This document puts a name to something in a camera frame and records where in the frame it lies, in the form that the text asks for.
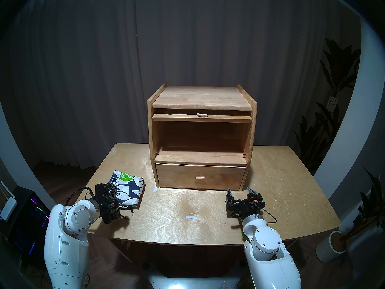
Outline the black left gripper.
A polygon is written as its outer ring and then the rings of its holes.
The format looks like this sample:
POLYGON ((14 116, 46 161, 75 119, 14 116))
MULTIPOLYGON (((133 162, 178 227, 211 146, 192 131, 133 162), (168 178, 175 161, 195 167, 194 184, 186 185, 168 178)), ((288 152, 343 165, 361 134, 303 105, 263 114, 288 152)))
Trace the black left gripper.
POLYGON ((96 185, 96 200, 99 205, 100 216, 105 224, 120 216, 120 203, 116 198, 118 188, 110 183, 96 185))

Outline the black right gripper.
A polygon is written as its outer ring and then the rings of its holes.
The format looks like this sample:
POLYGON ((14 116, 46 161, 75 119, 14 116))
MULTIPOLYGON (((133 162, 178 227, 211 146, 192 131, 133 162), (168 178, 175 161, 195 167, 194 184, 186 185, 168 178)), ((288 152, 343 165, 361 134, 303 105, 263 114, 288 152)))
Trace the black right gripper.
POLYGON ((246 199, 236 200, 232 195, 232 191, 228 188, 226 193, 226 210, 231 211, 231 218, 245 219, 250 215, 259 215, 261 209, 265 208, 265 202, 261 194, 258 194, 251 188, 247 188, 248 194, 246 199))

